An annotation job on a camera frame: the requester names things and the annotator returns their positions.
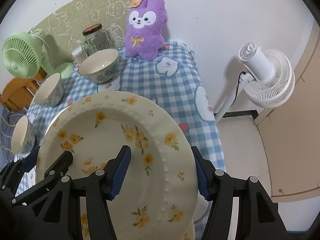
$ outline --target jar lid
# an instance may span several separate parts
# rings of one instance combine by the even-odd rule
[[[96,31],[98,31],[98,30],[100,30],[100,29],[102,29],[102,24],[101,24],[101,23],[98,23],[98,24],[95,24],[95,25],[90,26],[89,28],[86,28],[86,29],[82,32],[82,34],[83,34],[83,36],[86,36],[86,35],[89,35],[89,34],[91,34],[91,33],[96,32]]]

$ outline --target plush toy's ear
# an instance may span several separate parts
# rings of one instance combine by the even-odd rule
[[[147,7],[147,3],[148,3],[148,0],[142,0],[141,3],[135,8],[136,9],[145,8],[145,7]]]
[[[150,10],[164,10],[164,0],[148,0],[147,8]]]

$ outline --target glass jar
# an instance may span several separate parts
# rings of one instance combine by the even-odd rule
[[[109,36],[107,32],[102,29],[102,24],[95,24],[86,28],[82,34],[85,37],[82,50],[85,51],[88,56],[99,50],[111,48]]]

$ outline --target green fan base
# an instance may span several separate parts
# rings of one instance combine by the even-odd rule
[[[61,65],[59,65],[57,68],[54,69],[54,71],[56,73],[60,73],[62,79],[65,80],[71,75],[74,68],[75,68],[75,66],[73,65],[73,63],[66,62],[66,63],[62,63]]]

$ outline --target fan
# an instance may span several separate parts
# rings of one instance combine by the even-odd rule
[[[288,58],[282,52],[263,49],[249,42],[239,50],[239,58],[249,72],[242,72],[239,76],[235,92],[232,92],[215,115],[216,122],[219,122],[234,103],[242,89],[255,105],[263,108],[280,106],[292,95],[294,72]]]
[[[63,79],[68,78],[73,71],[72,63],[63,63],[56,69],[52,66],[52,60],[42,52],[42,45],[45,32],[41,29],[29,34],[26,32],[16,32],[7,38],[2,49],[4,65],[7,70],[18,78],[32,78],[40,66],[51,76],[54,73],[61,73]]]

